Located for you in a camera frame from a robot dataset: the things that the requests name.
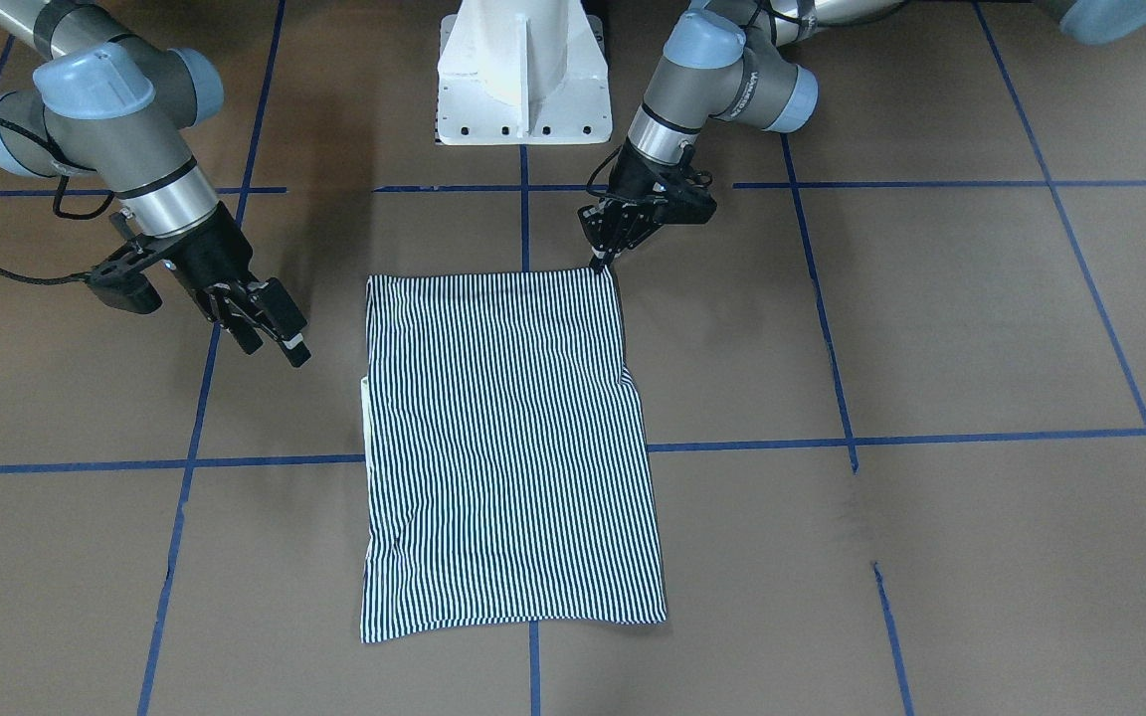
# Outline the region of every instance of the brown floor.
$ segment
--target brown floor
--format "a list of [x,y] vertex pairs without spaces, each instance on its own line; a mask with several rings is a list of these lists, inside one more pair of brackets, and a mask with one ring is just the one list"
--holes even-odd
[[[614,142],[682,7],[613,6]],[[147,317],[0,280],[1,715],[1146,715],[1146,27],[1026,3],[788,50],[813,121],[708,127],[719,213],[620,260],[667,624],[360,643],[366,277],[581,265],[610,149],[434,145],[455,8],[110,6],[222,73],[186,139],[314,357],[211,348],[163,272]],[[115,247],[48,188],[0,171],[0,262]]]

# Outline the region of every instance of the blue and white striped towel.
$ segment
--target blue and white striped towel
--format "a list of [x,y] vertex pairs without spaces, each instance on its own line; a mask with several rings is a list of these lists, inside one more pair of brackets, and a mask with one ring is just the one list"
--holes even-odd
[[609,273],[372,276],[367,321],[362,639],[664,622]]

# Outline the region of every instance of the white bracket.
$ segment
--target white bracket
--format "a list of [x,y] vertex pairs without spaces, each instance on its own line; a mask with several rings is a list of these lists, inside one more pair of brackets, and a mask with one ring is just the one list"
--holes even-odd
[[599,18],[587,18],[578,0],[463,0],[441,21],[438,137],[477,145],[609,141],[602,34]]

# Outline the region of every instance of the folded fabric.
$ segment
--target folded fabric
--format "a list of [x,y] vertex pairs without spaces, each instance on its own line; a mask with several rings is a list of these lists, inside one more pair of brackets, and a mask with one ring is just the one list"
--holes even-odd
[[367,339],[366,643],[666,620],[609,273],[372,276]]

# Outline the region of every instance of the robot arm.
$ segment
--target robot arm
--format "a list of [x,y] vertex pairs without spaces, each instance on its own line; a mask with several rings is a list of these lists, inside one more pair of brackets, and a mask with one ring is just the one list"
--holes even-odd
[[[764,132],[794,132],[808,121],[818,86],[777,47],[819,29],[885,18],[909,0],[694,0],[662,49],[609,189],[587,191],[599,203],[578,210],[591,244],[591,268],[604,270],[665,223],[704,223],[714,214],[708,173],[691,167],[706,119]],[[1062,31],[1105,44],[1146,24],[1146,0],[1037,0]]]
[[304,364],[304,314],[281,282],[251,274],[249,242],[179,136],[222,104],[214,66],[194,49],[156,49],[91,3],[0,0],[0,26],[49,60],[33,89],[0,96],[0,118],[47,145],[0,126],[0,167],[38,178],[99,173],[121,200],[112,221],[125,244],[92,268],[95,296],[124,312],[155,312],[162,298],[142,272],[162,261],[242,351],[262,345],[260,331],[292,365]]

